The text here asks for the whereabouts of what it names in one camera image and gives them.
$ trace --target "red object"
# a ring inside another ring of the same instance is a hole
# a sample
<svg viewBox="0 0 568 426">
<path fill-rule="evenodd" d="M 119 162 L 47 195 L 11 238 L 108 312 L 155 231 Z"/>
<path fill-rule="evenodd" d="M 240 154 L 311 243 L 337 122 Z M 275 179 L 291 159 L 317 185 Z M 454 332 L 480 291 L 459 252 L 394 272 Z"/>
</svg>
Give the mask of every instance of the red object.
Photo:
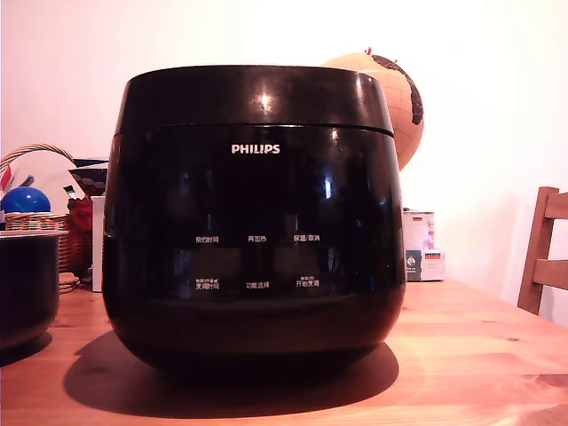
<svg viewBox="0 0 568 426">
<path fill-rule="evenodd" d="M 82 200 L 69 200 L 69 225 L 81 232 L 92 232 L 92 201 L 88 198 Z"/>
<path fill-rule="evenodd" d="M 11 177 L 12 169 L 10 169 L 10 166 L 8 166 L 8 168 L 4 172 L 4 175 L 2 176 L 2 180 L 0 180 L 0 186 L 2 187 L 2 190 L 6 189 L 6 186 L 8 185 L 8 182 L 10 182 Z"/>
</svg>

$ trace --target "black rice cooker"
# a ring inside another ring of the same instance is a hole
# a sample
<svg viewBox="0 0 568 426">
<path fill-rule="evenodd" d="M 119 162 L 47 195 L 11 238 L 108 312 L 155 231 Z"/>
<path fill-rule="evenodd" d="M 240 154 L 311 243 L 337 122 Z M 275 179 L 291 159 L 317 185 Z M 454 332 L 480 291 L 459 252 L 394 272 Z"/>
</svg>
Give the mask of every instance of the black rice cooker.
<svg viewBox="0 0 568 426">
<path fill-rule="evenodd" d="M 155 367 L 339 369 L 398 318 L 401 215 L 374 78 L 273 66 L 136 76 L 108 169 L 108 317 Z"/>
</svg>

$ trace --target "box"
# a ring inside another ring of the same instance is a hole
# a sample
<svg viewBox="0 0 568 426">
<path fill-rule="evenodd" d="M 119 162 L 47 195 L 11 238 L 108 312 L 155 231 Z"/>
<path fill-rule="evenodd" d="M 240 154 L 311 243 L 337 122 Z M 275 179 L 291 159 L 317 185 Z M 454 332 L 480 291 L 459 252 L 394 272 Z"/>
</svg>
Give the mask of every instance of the box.
<svg viewBox="0 0 568 426">
<path fill-rule="evenodd" d="M 444 250 L 406 250 L 406 280 L 440 281 L 445 272 Z"/>
<path fill-rule="evenodd" d="M 434 212 L 405 210 L 402 215 L 402 226 L 405 235 L 405 249 L 433 249 L 434 245 Z"/>
<path fill-rule="evenodd" d="M 105 197 L 93 196 L 92 201 L 92 291 L 102 291 L 103 282 L 103 223 Z"/>
</svg>

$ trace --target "chair backrest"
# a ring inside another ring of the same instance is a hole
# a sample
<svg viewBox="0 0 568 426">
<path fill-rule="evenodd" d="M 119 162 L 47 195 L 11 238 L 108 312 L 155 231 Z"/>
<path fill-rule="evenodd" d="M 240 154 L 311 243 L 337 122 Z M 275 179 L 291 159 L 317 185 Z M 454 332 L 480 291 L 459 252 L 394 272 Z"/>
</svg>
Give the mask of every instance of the chair backrest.
<svg viewBox="0 0 568 426">
<path fill-rule="evenodd" d="M 536 315 L 540 310 L 542 286 L 568 290 L 568 260 L 548 260 L 556 219 L 568 219 L 568 193 L 559 193 L 558 188 L 541 186 L 517 302 L 519 308 Z"/>
</svg>

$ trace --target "black bowl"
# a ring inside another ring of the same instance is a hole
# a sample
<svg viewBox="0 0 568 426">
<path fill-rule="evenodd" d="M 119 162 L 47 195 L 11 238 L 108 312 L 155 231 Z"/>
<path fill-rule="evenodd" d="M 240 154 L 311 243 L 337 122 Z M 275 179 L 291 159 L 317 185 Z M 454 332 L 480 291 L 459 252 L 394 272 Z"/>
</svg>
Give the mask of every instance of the black bowl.
<svg viewBox="0 0 568 426">
<path fill-rule="evenodd" d="M 0 353 L 40 336 L 59 306 L 61 231 L 0 232 Z"/>
<path fill-rule="evenodd" d="M 69 172 L 81 189 L 89 197 L 98 197 L 105 193 L 107 186 L 107 163 L 96 163 L 72 169 Z"/>
</svg>

